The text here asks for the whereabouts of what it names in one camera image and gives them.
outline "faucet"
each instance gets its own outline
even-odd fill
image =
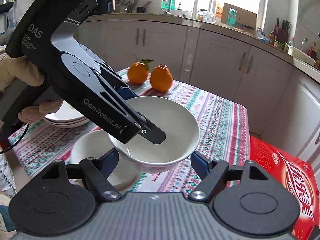
[[[167,11],[164,11],[163,9],[161,9],[164,14],[171,14],[171,2],[172,2],[172,0],[169,0],[169,4],[168,4],[169,6],[168,6]]]

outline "patterned tablecloth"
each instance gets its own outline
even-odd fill
[[[119,73],[128,82],[127,70]],[[141,86],[129,85],[139,96],[165,97],[187,108],[196,117],[201,129],[197,150],[208,159],[219,158],[231,165],[243,165],[248,158],[250,142],[244,106],[178,81],[174,81],[166,93],[154,91],[149,80]],[[11,144],[20,137],[24,128],[10,136]],[[96,129],[99,128],[92,122],[77,128],[61,129],[41,120],[30,125],[23,140],[13,150],[32,178],[55,159],[64,159],[68,163],[73,144],[84,134]],[[188,194],[200,181],[188,158],[175,169],[164,173],[142,173],[131,191],[182,191]]]

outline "red bag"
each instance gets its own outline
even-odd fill
[[[314,225],[319,226],[319,191],[311,165],[251,136],[250,159],[298,199],[300,216],[292,234],[307,240]]]

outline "stack of plates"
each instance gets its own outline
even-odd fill
[[[84,125],[89,122],[89,119],[66,101],[63,101],[59,111],[53,114],[47,114],[44,121],[60,128],[74,128]]]

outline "cabinet handle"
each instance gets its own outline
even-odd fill
[[[145,41],[146,41],[146,29],[143,30],[143,34],[142,34],[142,45],[145,45]]]
[[[315,141],[316,145],[319,143],[319,141],[320,141],[320,132],[319,132],[318,138]]]
[[[139,37],[140,37],[139,33],[140,33],[140,29],[137,29],[137,33],[136,33],[136,44],[137,45],[139,45]]]
[[[250,70],[251,70],[251,68],[252,68],[253,58],[254,58],[254,56],[251,56],[251,58],[250,58],[250,63],[249,63],[248,69],[247,69],[247,71],[246,71],[246,74],[247,74],[247,75],[249,74],[249,72],[250,72]]]
[[[243,55],[242,55],[242,59],[241,59],[241,63],[240,63],[240,66],[239,66],[239,71],[242,70],[242,66],[245,65],[245,56],[247,54],[244,52]]]

